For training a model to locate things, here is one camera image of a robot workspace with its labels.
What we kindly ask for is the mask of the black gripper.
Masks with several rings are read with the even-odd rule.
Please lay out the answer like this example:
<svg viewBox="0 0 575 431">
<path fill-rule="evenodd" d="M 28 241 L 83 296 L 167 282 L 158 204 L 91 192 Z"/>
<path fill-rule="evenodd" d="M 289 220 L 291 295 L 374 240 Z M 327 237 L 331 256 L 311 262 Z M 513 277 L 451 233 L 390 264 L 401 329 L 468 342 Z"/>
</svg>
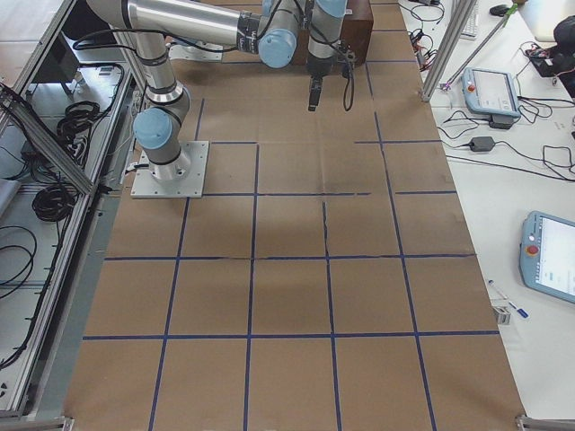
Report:
<svg viewBox="0 0 575 431">
<path fill-rule="evenodd" d="M 316 57 L 313 54 L 307 55 L 305 66 L 308 74 L 311 76 L 308 111 L 316 111 L 318 108 L 322 93 L 322 79 L 332 72 L 335 62 L 334 56 Z"/>
</svg>

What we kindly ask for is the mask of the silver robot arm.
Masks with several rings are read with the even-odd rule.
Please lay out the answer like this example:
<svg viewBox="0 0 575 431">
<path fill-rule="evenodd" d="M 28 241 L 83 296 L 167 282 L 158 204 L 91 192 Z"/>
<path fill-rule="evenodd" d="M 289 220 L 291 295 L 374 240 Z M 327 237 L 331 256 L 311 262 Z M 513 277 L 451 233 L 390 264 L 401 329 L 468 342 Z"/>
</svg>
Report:
<svg viewBox="0 0 575 431">
<path fill-rule="evenodd" d="M 235 11 L 197 1 L 91 1 L 89 7 L 113 30 L 134 36 L 137 70 L 146 80 L 148 109 L 133 125 L 148 158 L 150 176 L 166 183 L 187 176 L 192 157 L 179 140 L 190 108 L 190 93 L 177 80 L 166 38 L 181 44 L 209 44 L 258 56 L 271 68 L 287 66 L 302 29 L 309 32 L 306 70 L 308 109 L 319 105 L 323 79 L 335 64 L 347 79 L 344 108 L 353 104 L 353 56 L 341 41 L 344 1 L 265 1 L 261 13 Z"/>
</svg>

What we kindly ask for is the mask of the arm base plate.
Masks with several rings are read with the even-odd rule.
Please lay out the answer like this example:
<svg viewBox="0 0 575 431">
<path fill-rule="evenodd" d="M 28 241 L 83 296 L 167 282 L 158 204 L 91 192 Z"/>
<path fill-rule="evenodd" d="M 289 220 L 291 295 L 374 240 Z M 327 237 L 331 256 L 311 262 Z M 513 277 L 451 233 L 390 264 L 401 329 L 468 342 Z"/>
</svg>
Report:
<svg viewBox="0 0 575 431">
<path fill-rule="evenodd" d="M 132 198 L 201 198 L 208 162 L 209 141 L 181 143 L 181 153 L 173 163 L 158 165 L 149 161 L 145 150 L 132 183 Z"/>
</svg>

